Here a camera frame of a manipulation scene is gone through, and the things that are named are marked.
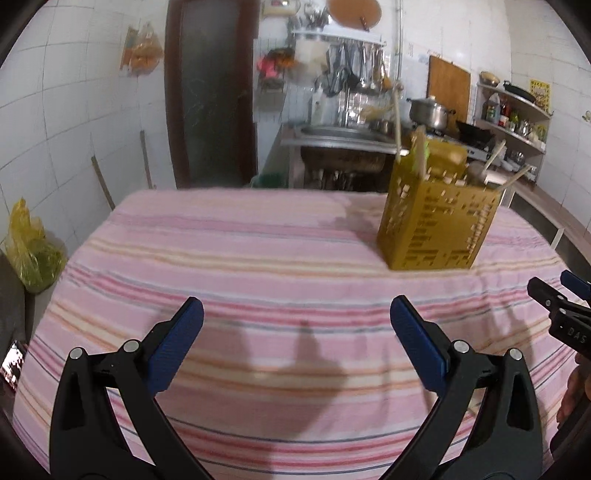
hand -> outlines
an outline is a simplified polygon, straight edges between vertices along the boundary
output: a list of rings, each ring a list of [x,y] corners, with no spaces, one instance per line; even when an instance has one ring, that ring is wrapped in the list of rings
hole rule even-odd
[[[583,355],[577,353],[574,357],[579,366],[570,374],[566,393],[562,399],[562,404],[556,415],[558,423],[564,422],[577,406],[581,395],[586,394],[587,398],[591,400],[591,362]]]

pink item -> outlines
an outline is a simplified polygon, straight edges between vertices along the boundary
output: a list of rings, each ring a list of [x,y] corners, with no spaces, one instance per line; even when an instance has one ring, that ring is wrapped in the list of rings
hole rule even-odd
[[[499,208],[471,270],[392,272],[375,245],[384,202],[249,189],[127,198],[70,260],[31,342],[14,409],[21,439],[48,468],[70,350],[114,351],[196,296],[205,326],[157,399],[216,480],[377,479],[433,402],[389,322],[392,299],[405,294],[451,339],[524,351],[550,440],[573,352],[548,335],[526,286],[536,275],[566,293],[563,262]],[[147,458],[111,398],[132,450]],[[473,421],[468,412],[449,455]]]

metal bowl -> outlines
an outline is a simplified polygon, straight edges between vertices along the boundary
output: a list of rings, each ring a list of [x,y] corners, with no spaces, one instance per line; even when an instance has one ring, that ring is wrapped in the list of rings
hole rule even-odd
[[[481,72],[480,82],[484,85],[490,85],[491,87],[499,86],[501,79],[491,72]]]

round cutting board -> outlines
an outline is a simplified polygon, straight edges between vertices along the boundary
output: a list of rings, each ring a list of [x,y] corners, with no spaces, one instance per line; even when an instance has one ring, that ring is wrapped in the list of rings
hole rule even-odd
[[[363,17],[367,27],[373,28],[382,19],[377,0],[329,0],[327,6],[332,18],[343,27],[363,30]]]

wooden cutting board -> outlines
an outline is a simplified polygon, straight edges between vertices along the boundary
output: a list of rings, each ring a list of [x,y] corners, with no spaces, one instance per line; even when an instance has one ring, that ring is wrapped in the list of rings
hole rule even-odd
[[[361,18],[368,28],[375,27],[382,18],[377,0],[329,0],[327,7],[339,25],[357,30],[363,30]]]
[[[429,59],[427,96],[434,96],[437,103],[456,111],[449,116],[447,129],[450,132],[457,132],[456,120],[466,122],[468,118],[470,77],[470,72],[453,63],[434,56]]]

